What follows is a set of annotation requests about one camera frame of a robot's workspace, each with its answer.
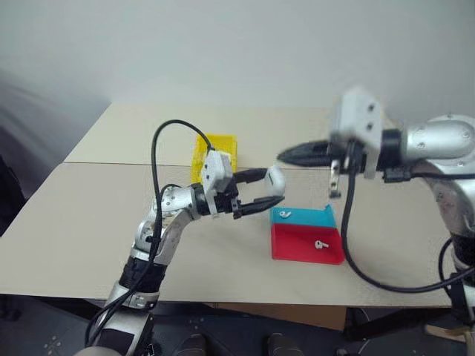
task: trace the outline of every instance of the yellow plastic crate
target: yellow plastic crate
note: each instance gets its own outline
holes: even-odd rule
[[[207,133],[206,136],[217,151],[224,151],[231,154],[231,168],[233,172],[236,172],[236,168],[238,167],[238,141],[236,140],[236,136],[215,135],[212,133]],[[197,135],[193,151],[193,160],[191,162],[191,183],[201,183],[200,173],[203,163],[205,162],[206,152],[207,147],[205,140],[200,135]]]

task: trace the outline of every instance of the floor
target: floor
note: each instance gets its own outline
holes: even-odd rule
[[[74,355],[82,348],[87,320],[69,312],[49,306],[31,297],[14,297],[10,307],[21,311],[17,321],[0,320],[0,355]],[[224,315],[203,315],[196,312],[176,312],[167,306],[159,309],[154,338],[160,344],[157,355],[172,356],[180,344],[192,333],[202,333],[209,340],[209,355],[253,356],[263,354],[263,342],[267,335],[282,332],[296,340],[306,355],[334,355],[335,350],[345,347],[357,352],[364,343],[347,343],[340,332],[328,329],[288,323],[264,317],[229,312]],[[365,309],[370,318],[380,317],[390,310]],[[361,322],[362,312],[356,313]],[[455,325],[451,317],[436,323],[440,326]],[[461,343],[426,335],[422,327],[370,340],[364,347],[363,356],[410,355],[438,356],[465,355]]]

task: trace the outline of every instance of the silver robotic arm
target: silver robotic arm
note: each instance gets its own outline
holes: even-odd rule
[[[111,350],[118,355],[152,355],[148,348],[151,347],[154,316],[149,310],[158,301],[160,285],[184,228],[206,215],[232,213],[237,219],[255,214],[271,208],[284,198],[285,180],[277,166],[233,174],[228,156],[217,151],[208,152],[202,179],[203,185],[198,183],[184,188],[167,186],[163,189],[161,239],[153,257],[153,265],[148,268],[157,217],[157,204],[154,201],[148,216],[139,225],[128,262],[121,278],[114,284],[106,306],[129,293],[132,288],[134,290],[105,324],[100,326],[108,313],[98,319],[97,325],[100,327],[92,336],[86,336],[87,343],[92,347],[83,350],[84,355],[108,355],[104,352]],[[264,180],[269,196],[257,198],[247,204],[242,203],[238,196],[238,184],[261,179]]]
[[[347,261],[355,273],[389,291],[418,293],[441,288],[384,285],[368,277],[347,249],[347,224],[356,174],[367,179],[383,172],[387,183],[422,178],[430,186],[453,243],[453,261],[462,275],[450,283],[454,314],[475,321],[475,119],[447,115],[404,130],[382,130],[380,104],[362,89],[342,96],[331,114],[330,139],[309,142],[281,153],[279,160],[300,166],[330,167],[330,197],[340,197],[340,174],[350,177],[341,236]]]

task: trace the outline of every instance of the beige table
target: beige table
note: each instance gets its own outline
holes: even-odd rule
[[[271,165],[283,148],[313,136],[323,137],[326,130],[318,129],[325,123],[323,112],[313,109],[167,108],[169,114],[161,115],[162,110],[153,105],[147,109],[113,105],[105,112],[68,157],[69,162],[56,168],[0,239],[1,293],[108,296],[151,204],[151,167],[146,164],[149,141],[152,129],[165,119],[193,117],[205,132],[237,133],[238,165],[248,167]],[[266,112],[263,117],[268,122],[263,124],[259,118]],[[289,129],[272,134],[265,131],[272,114],[280,123],[291,123]],[[237,116],[246,120],[239,125]],[[219,118],[223,121],[215,130],[212,123]],[[185,129],[176,130],[170,128],[163,136],[166,145],[160,146],[159,162],[167,164],[159,168],[161,184],[189,181],[189,167],[183,164],[191,157],[189,146],[194,136]],[[124,162],[117,164],[121,157]],[[177,164],[170,165],[175,159]],[[285,206],[324,207],[328,201],[327,171],[286,168],[284,173]],[[258,184],[245,185],[240,191],[244,200],[263,194]],[[343,204],[343,200],[334,204],[337,220]],[[380,179],[358,180],[350,247],[355,260],[371,276],[399,286],[435,282],[437,253],[447,235],[433,197],[422,182],[384,185]],[[346,263],[327,266],[272,260],[269,244],[268,213],[235,221],[222,216],[193,222],[184,231],[167,271],[161,299],[449,305],[443,291],[406,295],[376,289],[355,276]]]

